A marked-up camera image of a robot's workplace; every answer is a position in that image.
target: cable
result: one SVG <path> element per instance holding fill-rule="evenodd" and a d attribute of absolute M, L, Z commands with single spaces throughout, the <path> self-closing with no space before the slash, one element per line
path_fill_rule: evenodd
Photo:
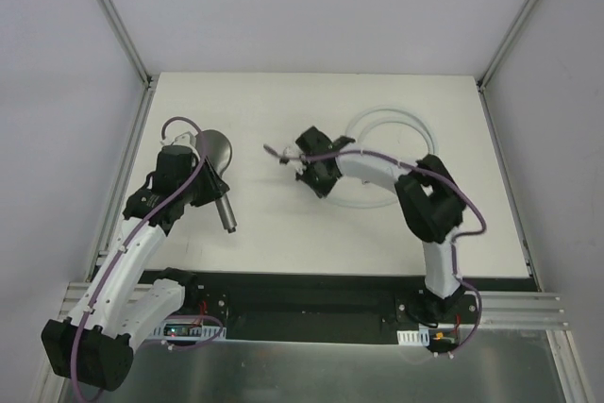
<path fill-rule="evenodd" d="M 474 335 L 476 334 L 476 332 L 478 330 L 478 325 L 480 324 L 480 320 L 482 318 L 482 296 L 480 295 L 480 292 L 473 285 L 471 285 L 470 283 L 463 280 L 463 278 L 461 278 L 461 276 L 459 274 L 457 240 L 459 238 L 463 238 L 464 236 L 482 235 L 485 231 L 487 231 L 487 222 L 484 219 L 484 216 L 482 215 L 482 213 L 480 212 L 478 207 L 474 204 L 474 202 L 472 202 L 472 200 L 470 200 L 470 198 L 465 193 L 463 193 L 463 191 L 457 186 L 457 184 L 455 184 L 453 181 L 451 181 L 447 177 L 437 174 L 436 172 L 432 172 L 431 170 L 428 170 L 428 169 L 422 169 L 415 165 L 408 164 L 407 162 L 401 162 L 401 161 L 397 160 L 396 158 L 393 158 L 391 156 L 388 156 L 388 155 L 385 155 L 383 153 L 379 153 L 378 151 L 373 151 L 373 150 L 362 150 L 362 149 L 342 150 L 342 151 L 337 151 L 337 152 L 333 152 L 333 153 L 325 153 L 323 155 L 316 155 L 316 156 L 302 155 L 302 156 L 297 156 L 297 157 L 290 157 L 290 156 L 280 155 L 275 150 L 275 148 L 265 144 L 264 151 L 266 151 L 269 155 L 271 155 L 275 158 L 278 158 L 280 160 L 298 160 L 301 162 L 317 162 L 320 160 L 333 160 L 333 159 L 338 158 L 339 156 L 343 156 L 343 155 L 373 156 L 374 158 L 385 160 L 386 162 L 390 162 L 391 164 L 394 164 L 403 169 L 414 171 L 414 172 L 417 172 L 417 173 L 425 175 L 425 176 L 431 176 L 432 178 L 438 179 L 440 182 L 442 182 L 446 186 L 448 186 L 461 200 L 463 200 L 463 202 L 474 213 L 474 215 L 478 218 L 478 221 L 480 222 L 480 228 L 478 230 L 462 231 L 460 233 L 455 234 L 451 238 L 451 255 L 452 255 L 452 261 L 453 261 L 453 275 L 455 276 L 455 279 L 460 283 L 460 285 L 463 288 L 465 288 L 466 290 L 469 290 L 470 292 L 472 292 L 476 295 L 476 300 L 477 300 L 477 305 L 478 305 L 476 323 L 472 327 L 472 330 L 470 331 L 468 336 L 463 340 L 463 342 L 460 343 L 460 345 L 457 348 L 454 349 L 454 351 L 459 350 L 462 346 L 467 344 L 470 339 L 472 339 L 474 337 Z"/>
<path fill-rule="evenodd" d="M 206 301 L 201 301 L 201 302 L 202 303 L 199 304 L 199 316 L 197 317 L 197 319 L 193 323 L 194 327 L 203 326 L 203 316 L 208 311 L 208 304 L 206 304 Z"/>
<path fill-rule="evenodd" d="M 415 315 L 413 315 L 412 311 L 405 311 L 405 316 L 407 316 L 407 318 L 412 320 L 414 323 L 417 323 L 418 325 L 422 325 L 422 326 L 425 326 L 430 329 L 438 328 L 438 323 L 436 323 L 436 322 L 430 323 L 429 321 L 420 321 L 419 318 L 417 318 Z"/>
<path fill-rule="evenodd" d="M 438 143 L 436 141 L 436 134 L 434 133 L 432 128 L 419 116 L 398 106 L 377 106 L 358 113 L 348 123 L 344 135 L 347 137 L 354 137 L 353 131 L 356 128 L 357 124 L 368 115 L 378 112 L 395 112 L 398 113 L 399 116 L 380 118 L 371 122 L 369 125 L 362 129 L 361 133 L 359 134 L 359 137 L 357 138 L 357 143 L 361 144 L 365 140 L 367 135 L 378 126 L 388 124 L 399 124 L 409 126 L 415 131 L 417 131 L 424 138 L 424 141 L 426 141 L 428 152 L 431 155 L 438 154 Z M 325 198 L 325 201 L 331 205 L 335 205 L 342 208 L 369 210 L 374 208 L 387 207 L 396 203 L 398 199 L 396 197 L 388 197 L 377 201 L 346 200 L 344 198 L 331 195 Z"/>
<path fill-rule="evenodd" d="M 141 221 L 132 229 L 132 231 L 130 231 L 130 234 L 126 237 L 122 246 L 117 250 L 115 256 L 113 257 L 113 260 L 107 267 L 107 270 L 105 271 L 103 276 L 101 276 L 101 279 L 99 280 L 98 285 L 96 286 L 96 288 L 94 289 L 94 292 L 92 293 L 91 299 L 88 303 L 89 310 L 84 312 L 84 314 L 82 315 L 82 318 L 80 319 L 79 325 L 77 326 L 77 331 L 75 332 L 74 343 L 72 346 L 72 354 L 71 354 L 71 358 L 70 358 L 71 379 L 74 384 L 75 397 L 82 403 L 96 401 L 103 392 L 101 389 L 101 390 L 99 390 L 99 393 L 93 398 L 93 400 L 87 400 L 84 397 L 84 395 L 82 394 L 82 390 L 79 387 L 79 381 L 77 380 L 77 350 L 79 349 L 79 343 L 82 339 L 82 333 L 84 332 L 84 327 L 86 326 L 86 323 L 88 322 L 88 318 L 90 317 L 90 311 L 92 310 L 92 307 L 96 303 L 96 299 L 98 298 L 98 295 L 101 294 L 101 291 L 103 290 L 103 287 L 107 283 L 107 280 L 109 279 L 109 276 L 110 276 L 111 272 L 113 271 L 113 268 L 115 268 L 115 266 L 117 265 L 117 262 L 120 260 L 122 255 L 126 252 L 128 246 L 130 245 L 130 243 L 132 242 L 134 237 L 137 235 L 137 233 L 141 230 L 141 228 L 143 228 L 144 225 L 146 225 L 149 222 L 149 220 L 153 216 L 155 216 L 160 210 L 163 210 L 163 208 L 165 208 L 169 203 L 171 203 L 175 198 L 177 198 L 185 189 L 187 189 L 187 187 L 189 187 L 189 185 L 191 183 L 193 183 L 193 181 L 199 175 L 199 172 L 201 171 L 201 168 L 203 167 L 204 162 L 206 161 L 206 157 L 208 156 L 208 150 L 206 150 L 206 147 L 205 147 L 203 131 L 199 128 L 199 126 L 193 120 L 190 120 L 186 117 L 172 117 L 172 118 L 168 119 L 166 121 L 166 123 L 163 124 L 163 127 L 161 128 L 161 138 L 162 139 L 166 138 L 165 133 L 166 133 L 167 127 L 176 121 L 188 123 L 197 132 L 197 137 L 199 138 L 200 143 L 201 143 L 199 165 L 197 165 L 195 167 L 195 169 L 191 173 L 191 176 L 189 176 L 189 178 L 187 178 L 187 180 L 184 183 L 182 183 L 182 185 L 178 189 L 176 189 L 163 202 L 161 202 L 156 207 L 154 207 L 151 211 L 149 211 L 149 213 L 141 219 Z"/>

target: white work surface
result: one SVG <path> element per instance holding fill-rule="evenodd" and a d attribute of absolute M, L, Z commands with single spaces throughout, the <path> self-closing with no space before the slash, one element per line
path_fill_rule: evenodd
<path fill-rule="evenodd" d="M 262 149 L 282 149 L 317 126 L 332 140 L 361 110 L 398 105 L 436 132 L 440 157 L 460 188 L 478 205 L 488 232 L 460 240 L 462 272 L 474 277 L 526 277 L 527 267 L 505 194 L 475 81 L 469 76 L 164 73 L 146 121 L 126 194 L 155 168 L 166 119 L 189 117 L 232 142 L 224 174 L 237 232 L 226 233 L 214 204 L 188 207 L 148 269 L 356 275 L 422 275 L 423 249 L 401 208 L 352 210 L 329 205 L 294 180 Z M 168 136 L 191 130 L 176 123 Z M 421 136 L 381 126 L 365 144 L 398 157 L 421 159 Z M 389 193 L 359 181 L 341 181 L 334 194 L 365 200 Z M 478 221 L 464 212 L 461 229 Z"/>

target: gray wall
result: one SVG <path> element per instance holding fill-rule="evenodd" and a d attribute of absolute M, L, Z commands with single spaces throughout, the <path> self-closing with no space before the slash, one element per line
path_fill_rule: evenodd
<path fill-rule="evenodd" d="M 482 73 L 523 0 L 113 0 L 152 73 Z"/>
<path fill-rule="evenodd" d="M 0 0 L 0 401 L 29 399 L 140 95 L 95 0 Z"/>
<path fill-rule="evenodd" d="M 604 0 L 543 0 L 487 100 L 537 270 L 604 401 Z"/>

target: metal floor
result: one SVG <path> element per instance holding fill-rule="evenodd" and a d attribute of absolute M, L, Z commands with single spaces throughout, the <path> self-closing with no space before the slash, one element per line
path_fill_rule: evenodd
<path fill-rule="evenodd" d="M 137 353 L 104 403 L 564 402 L 545 332 L 481 330 L 448 358 L 424 348 L 219 342 L 193 352 Z M 92 389 L 85 395 L 92 396 Z M 61 402 L 73 401 L 66 385 Z"/>

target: robotic arm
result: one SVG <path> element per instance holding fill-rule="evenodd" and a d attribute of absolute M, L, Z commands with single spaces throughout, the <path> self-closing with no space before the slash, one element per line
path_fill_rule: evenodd
<path fill-rule="evenodd" d="M 294 164 L 296 179 L 306 183 L 320 198 L 327 197 L 342 176 L 358 178 L 396 194 L 408 227 L 422 241 L 426 261 L 426 290 L 407 308 L 407 313 L 427 325 L 446 318 L 464 294 L 454 272 L 451 241 L 462 222 L 465 203 L 438 179 L 403 169 L 377 158 L 375 153 L 367 154 L 370 150 L 354 144 L 348 137 L 332 142 L 313 126 L 295 141 L 295 148 L 298 155 L 305 157 L 334 155 L 331 159 Z M 417 162 L 417 167 L 453 181 L 434 155 L 426 155 Z M 424 187 L 430 187 L 431 193 L 426 193 Z"/>
<path fill-rule="evenodd" d="M 59 376 L 72 377 L 70 359 L 81 323 L 85 324 L 77 345 L 77 378 L 112 391 L 122 384 L 134 353 L 161 321 L 175 311 L 198 307 L 201 295 L 195 274 L 172 268 L 160 274 L 143 298 L 131 307 L 126 306 L 145 265 L 187 205 L 201 207 L 214 202 L 223 227 L 229 233 L 236 229 L 227 197 L 229 187 L 221 179 L 230 164 L 231 147 L 227 137 L 218 131 L 204 132 L 204 146 L 209 153 L 199 169 L 201 153 L 192 133 L 163 144 L 155 171 L 127 199 L 116 239 L 88 291 L 63 322 L 49 320 L 42 331 L 46 354 Z M 141 226 L 142 219 L 174 195 L 195 172 L 191 184 Z M 133 238 L 124 247 L 126 238 L 132 234 Z M 100 293 L 91 301 L 96 292 Z"/>

